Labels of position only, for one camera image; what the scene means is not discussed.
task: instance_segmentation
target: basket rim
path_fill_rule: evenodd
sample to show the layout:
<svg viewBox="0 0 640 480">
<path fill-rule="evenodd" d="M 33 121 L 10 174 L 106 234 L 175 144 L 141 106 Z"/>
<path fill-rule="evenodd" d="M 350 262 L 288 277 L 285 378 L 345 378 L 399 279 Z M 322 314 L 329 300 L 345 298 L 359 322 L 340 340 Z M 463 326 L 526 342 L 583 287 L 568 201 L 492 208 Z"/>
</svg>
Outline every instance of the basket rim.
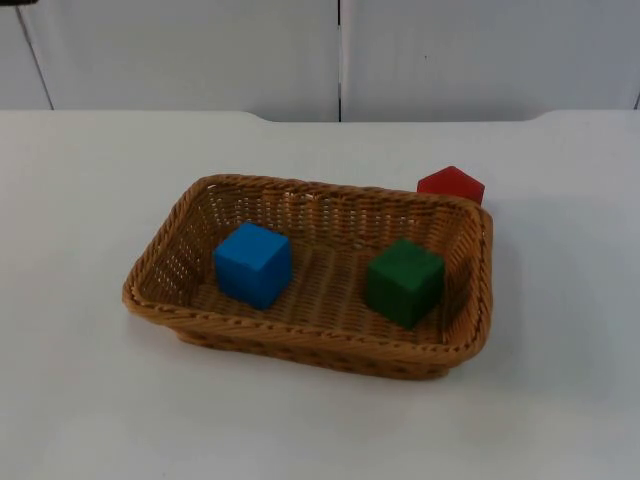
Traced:
<svg viewBox="0 0 640 480">
<path fill-rule="evenodd" d="M 423 201 L 446 200 L 447 203 L 467 210 L 470 215 L 476 218 L 481 227 L 481 255 L 478 275 L 480 276 L 479 281 L 488 285 L 486 296 L 476 294 L 475 302 L 478 307 L 478 314 L 475 320 L 469 324 L 469 330 L 473 330 L 473 334 L 469 336 L 470 340 L 461 344 L 415 344 L 320 327 L 297 326 L 269 320 L 254 320 L 242 316 L 223 315 L 191 307 L 153 302 L 144 298 L 139 290 L 140 282 L 146 278 L 151 265 L 173 237 L 176 227 L 186 219 L 190 206 L 204 190 L 216 183 L 250 182 L 253 186 L 260 186 L 261 184 L 273 184 L 274 181 L 279 183 L 279 188 L 286 189 L 286 191 L 295 192 L 298 189 L 304 189 L 305 193 L 310 193 L 310 189 L 317 189 L 318 193 L 344 192 L 350 195 L 357 194 L 358 191 L 362 192 L 363 195 L 384 192 L 387 195 L 397 195 L 399 199 L 412 196 L 414 199 Z M 173 206 L 169 216 L 129 272 L 122 287 L 122 300 L 132 313 L 141 315 L 152 323 L 172 329 L 192 330 L 196 334 L 202 332 L 233 336 L 246 340 L 269 341 L 288 346 L 308 347 L 312 343 L 314 348 L 335 353 L 344 352 L 348 348 L 349 354 L 364 357 L 373 355 L 380 360 L 412 363 L 428 362 L 451 368 L 476 355 L 482 349 L 488 337 L 493 302 L 491 293 L 492 243 L 493 219 L 491 215 L 474 202 L 459 197 L 389 190 L 381 187 L 353 187 L 322 182 L 306 182 L 268 176 L 211 175 L 202 177 L 194 182 Z"/>
</svg>

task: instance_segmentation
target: white wall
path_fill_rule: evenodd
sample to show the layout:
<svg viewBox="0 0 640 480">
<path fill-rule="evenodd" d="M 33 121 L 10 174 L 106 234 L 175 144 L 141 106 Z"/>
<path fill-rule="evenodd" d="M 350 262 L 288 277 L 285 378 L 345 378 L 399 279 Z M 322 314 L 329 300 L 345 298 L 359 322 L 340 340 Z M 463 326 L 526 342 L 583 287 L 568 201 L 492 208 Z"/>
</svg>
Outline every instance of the white wall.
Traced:
<svg viewBox="0 0 640 480">
<path fill-rule="evenodd" d="M 338 118 L 336 0 L 46 0 L 22 11 L 56 109 Z"/>
<path fill-rule="evenodd" d="M 633 108 L 638 0 L 342 0 L 342 118 Z"/>
<path fill-rule="evenodd" d="M 48 109 L 16 11 L 0 8 L 0 109 Z"/>
</svg>

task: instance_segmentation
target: blue cube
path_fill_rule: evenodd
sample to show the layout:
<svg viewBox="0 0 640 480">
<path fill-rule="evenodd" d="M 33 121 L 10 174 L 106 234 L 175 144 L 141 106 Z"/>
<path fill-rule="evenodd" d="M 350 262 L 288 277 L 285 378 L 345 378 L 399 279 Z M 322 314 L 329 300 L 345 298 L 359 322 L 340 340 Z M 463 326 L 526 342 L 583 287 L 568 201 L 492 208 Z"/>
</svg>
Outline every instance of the blue cube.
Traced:
<svg viewBox="0 0 640 480">
<path fill-rule="evenodd" d="M 293 276 L 289 239 L 243 223 L 213 252 L 220 290 L 254 308 L 268 308 Z"/>
</svg>

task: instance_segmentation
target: basket bottom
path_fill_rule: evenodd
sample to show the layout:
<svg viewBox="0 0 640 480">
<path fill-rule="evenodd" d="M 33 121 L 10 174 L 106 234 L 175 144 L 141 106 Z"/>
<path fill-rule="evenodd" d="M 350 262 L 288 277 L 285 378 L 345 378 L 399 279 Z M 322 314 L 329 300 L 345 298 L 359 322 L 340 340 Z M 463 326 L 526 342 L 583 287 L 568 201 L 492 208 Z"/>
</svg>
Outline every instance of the basket bottom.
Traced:
<svg viewBox="0 0 640 480">
<path fill-rule="evenodd" d="M 268 342 L 257 342 L 222 335 L 203 335 L 182 330 L 175 331 L 183 342 L 201 347 L 242 353 L 252 353 L 290 362 L 328 368 L 340 372 L 359 373 L 376 377 L 400 380 L 428 380 L 444 377 L 449 373 L 446 367 L 414 364 L 410 362 L 383 362 L 355 355 L 323 352 L 317 349 L 291 347 Z"/>
</svg>

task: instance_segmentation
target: toy block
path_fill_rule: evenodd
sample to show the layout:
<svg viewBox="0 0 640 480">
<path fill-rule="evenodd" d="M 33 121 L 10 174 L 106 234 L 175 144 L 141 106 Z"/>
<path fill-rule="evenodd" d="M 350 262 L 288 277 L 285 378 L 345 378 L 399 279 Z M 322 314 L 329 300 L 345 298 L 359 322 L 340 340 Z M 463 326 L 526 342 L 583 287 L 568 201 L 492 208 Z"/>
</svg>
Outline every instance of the toy block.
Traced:
<svg viewBox="0 0 640 480">
<path fill-rule="evenodd" d="M 213 252 L 220 291 L 266 309 L 291 281 L 289 239 L 251 223 L 238 227 Z"/>
<path fill-rule="evenodd" d="M 369 263 L 367 305 L 405 328 L 413 328 L 443 291 L 444 259 L 408 240 L 398 240 Z"/>
<path fill-rule="evenodd" d="M 481 205 L 484 185 L 456 167 L 447 167 L 420 180 L 418 192 L 454 195 Z"/>
</svg>

